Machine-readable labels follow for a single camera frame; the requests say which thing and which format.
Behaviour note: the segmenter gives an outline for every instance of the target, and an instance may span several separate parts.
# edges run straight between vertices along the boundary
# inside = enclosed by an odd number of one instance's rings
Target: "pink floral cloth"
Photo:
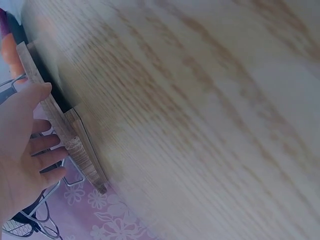
[[[34,118],[46,118],[40,106],[36,108]],[[70,162],[66,168],[69,182],[81,179]],[[106,194],[100,195],[87,180],[72,187],[62,181],[47,202],[64,240],[159,240],[110,186]],[[2,239],[15,238],[3,234]],[[27,239],[49,238],[35,232]]]

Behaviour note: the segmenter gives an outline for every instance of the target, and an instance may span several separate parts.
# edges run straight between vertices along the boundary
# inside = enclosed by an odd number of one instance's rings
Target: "wooden edge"
[[[31,54],[24,42],[20,43],[16,50],[20,57],[22,66],[25,70],[27,78],[32,83],[44,83],[43,78],[41,77],[37,66],[35,65]],[[87,151],[81,142],[81,139],[77,135],[76,131],[73,129],[72,124],[76,125],[66,118],[62,113],[59,106],[57,105],[55,99],[50,94],[50,96],[41,102],[41,106],[48,117],[53,129],[55,130],[58,137],[61,139],[65,148],[67,149],[69,155],[72,157],[74,162],[79,166],[85,177],[89,182],[97,188],[97,190],[104,194],[107,192],[107,189],[104,185],[106,182],[100,177],[95,166],[91,162]]]
[[[81,118],[79,117],[79,115],[77,114],[77,112],[75,111],[75,109],[70,109],[69,111],[67,111],[66,113],[64,113],[64,116],[68,119],[69,123],[71,124],[71,126],[73,127],[73,129],[75,130],[75,132],[77,133],[77,135],[79,136],[82,144],[84,145],[86,152],[88,154],[88,156],[90,157],[90,160],[92,162],[92,164],[95,166],[95,169],[98,173],[98,175],[100,176],[101,180],[104,182],[107,182],[107,177],[105,175],[105,173],[103,172],[103,169],[98,161],[98,158],[96,156],[96,153],[91,145],[90,139],[87,135],[86,129],[82,123]]]

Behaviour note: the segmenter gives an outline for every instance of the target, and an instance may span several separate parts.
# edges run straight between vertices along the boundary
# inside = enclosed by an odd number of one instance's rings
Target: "wooden panel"
[[[27,48],[26,44],[22,42],[16,47],[16,50],[27,78],[32,83],[42,84],[44,83],[44,80],[30,54],[30,52],[33,51],[33,47],[34,45],[30,44],[29,48]],[[76,111],[72,108],[63,114],[51,94],[47,99],[41,102],[41,106],[54,131],[61,139],[61,142],[64,144],[74,162],[79,166],[88,181],[92,183],[101,194],[105,194],[107,189],[104,183],[107,182],[107,179],[104,174],[99,175],[93,165],[93,162],[95,164],[99,163],[96,162],[96,156],[90,151],[90,141],[87,140],[88,137],[85,133],[85,129],[81,125],[81,120]]]
[[[318,0],[29,0],[116,191],[168,240],[320,236]]]

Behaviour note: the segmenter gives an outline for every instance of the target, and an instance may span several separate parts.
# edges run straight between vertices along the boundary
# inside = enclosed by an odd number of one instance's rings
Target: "hand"
[[[64,167],[40,174],[68,155],[64,147],[32,156],[60,143],[54,134],[30,139],[31,134],[51,128],[49,121],[33,115],[51,89],[50,83],[32,84],[0,105],[0,224],[31,205],[42,190],[66,174]]]

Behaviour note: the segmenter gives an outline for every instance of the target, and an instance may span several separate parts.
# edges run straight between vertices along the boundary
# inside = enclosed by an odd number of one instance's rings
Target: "wooden strip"
[[[22,42],[16,49],[28,79],[33,83],[44,83],[26,44]],[[79,166],[86,178],[101,194],[106,193],[107,189],[104,186],[104,180],[106,179],[100,178],[81,139],[72,127],[72,125],[74,125],[79,129],[79,124],[77,123],[79,119],[74,118],[74,121],[70,123],[51,94],[46,100],[41,102],[41,106],[69,155]]]

